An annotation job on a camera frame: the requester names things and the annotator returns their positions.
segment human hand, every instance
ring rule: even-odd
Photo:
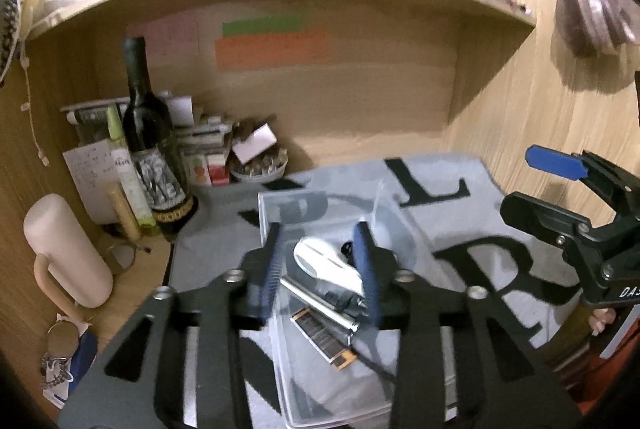
[[[613,308],[602,308],[591,312],[589,326],[593,330],[593,335],[602,333],[605,326],[611,324],[615,319],[616,311]]]

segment orange sticky note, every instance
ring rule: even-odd
[[[329,37],[322,30],[238,35],[216,41],[220,72],[324,64],[329,56]]]

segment pink paper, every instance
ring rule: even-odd
[[[170,64],[175,57],[198,55],[198,23],[191,10],[148,23],[127,26],[127,37],[144,37],[149,66]]]

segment bottle label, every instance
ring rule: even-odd
[[[158,223],[171,223],[182,219],[184,216],[189,214],[189,211],[192,208],[193,196],[185,201],[180,207],[174,208],[174,210],[170,210],[169,212],[154,212],[154,218],[156,218]]]
[[[129,149],[118,147],[111,151],[111,157],[116,166],[122,189],[129,201],[133,215],[140,225],[154,226],[156,222],[151,215],[146,196],[138,179],[138,174],[133,167]]]
[[[187,200],[184,189],[158,148],[131,153],[131,160],[136,167],[146,201],[154,213],[182,205]]]

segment white paper note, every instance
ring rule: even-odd
[[[190,96],[172,96],[164,101],[169,108],[171,121],[176,127],[195,125],[193,120],[193,104]]]
[[[232,147],[234,153],[241,164],[246,164],[249,160],[257,157],[277,142],[276,136],[268,124],[259,127],[249,135],[244,142],[240,142]]]
[[[91,220],[98,225],[117,223],[118,216],[104,190],[107,184],[120,181],[109,141],[71,149],[63,153],[63,157]]]

